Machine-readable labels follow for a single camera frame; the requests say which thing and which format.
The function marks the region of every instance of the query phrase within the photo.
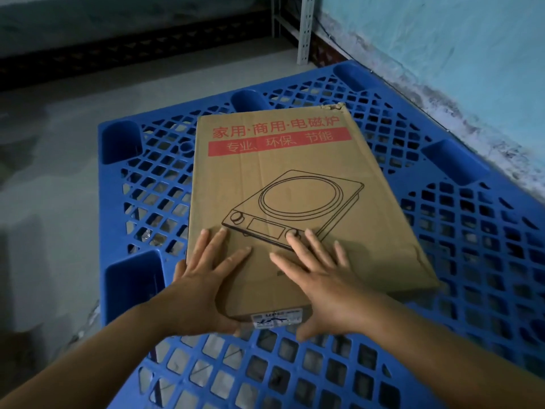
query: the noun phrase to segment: forearm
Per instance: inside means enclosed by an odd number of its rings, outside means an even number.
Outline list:
[[[0,409],[105,408],[162,340],[148,304],[128,310],[97,335],[0,401]]]
[[[544,383],[385,295],[361,303],[359,332],[394,355],[450,407],[541,405]]]

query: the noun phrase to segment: blue plastic pallet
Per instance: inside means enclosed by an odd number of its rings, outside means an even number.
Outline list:
[[[185,255],[199,116],[332,102],[448,288],[410,307],[545,378],[545,209],[351,61],[99,126],[103,323],[169,284]],[[288,329],[166,339],[112,407],[441,407],[366,337],[298,344]]]

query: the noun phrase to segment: line drawing of induction cooker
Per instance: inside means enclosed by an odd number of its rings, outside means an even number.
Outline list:
[[[349,179],[290,170],[235,206],[222,225],[293,251],[287,232],[293,231],[308,245],[304,230],[310,228],[322,241],[358,201],[363,188]]]

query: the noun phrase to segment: induction cooker box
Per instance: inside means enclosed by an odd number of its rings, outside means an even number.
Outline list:
[[[303,292],[269,260],[299,263],[286,240],[310,228],[335,240],[369,286],[403,299],[438,279],[358,125],[344,104],[201,116],[197,124],[188,256],[202,228],[230,230],[223,256],[252,246],[222,285],[227,316],[272,328],[310,315]]]

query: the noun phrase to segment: gray floor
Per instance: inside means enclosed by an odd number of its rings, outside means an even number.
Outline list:
[[[0,329],[42,363],[97,329],[100,122],[314,67],[296,56],[261,39],[0,94]]]

